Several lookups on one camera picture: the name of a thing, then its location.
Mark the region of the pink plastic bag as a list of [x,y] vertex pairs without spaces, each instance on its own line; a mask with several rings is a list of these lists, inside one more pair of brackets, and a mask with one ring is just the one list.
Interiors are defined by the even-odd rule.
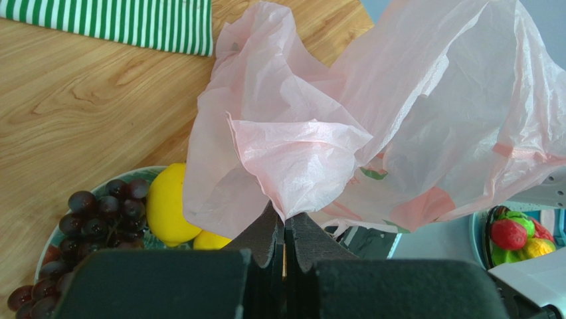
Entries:
[[519,1],[393,1],[331,66],[259,2],[217,40],[183,214],[228,238],[282,220],[414,231],[565,165],[565,71]]

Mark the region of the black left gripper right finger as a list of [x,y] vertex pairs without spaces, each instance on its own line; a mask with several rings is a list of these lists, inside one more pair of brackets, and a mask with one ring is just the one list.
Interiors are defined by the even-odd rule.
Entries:
[[363,260],[306,214],[286,223],[291,318],[506,318],[479,266],[432,259]]

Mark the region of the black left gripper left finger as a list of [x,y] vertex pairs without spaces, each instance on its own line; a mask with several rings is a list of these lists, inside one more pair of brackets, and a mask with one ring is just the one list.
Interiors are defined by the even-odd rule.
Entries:
[[54,317],[276,318],[283,232],[268,205],[218,251],[99,251],[78,266]]

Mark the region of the yellow pear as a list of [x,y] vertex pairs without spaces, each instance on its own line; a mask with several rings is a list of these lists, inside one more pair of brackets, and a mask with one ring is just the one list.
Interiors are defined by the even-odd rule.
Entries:
[[215,251],[227,246],[232,240],[208,231],[201,231],[193,240],[193,249]]

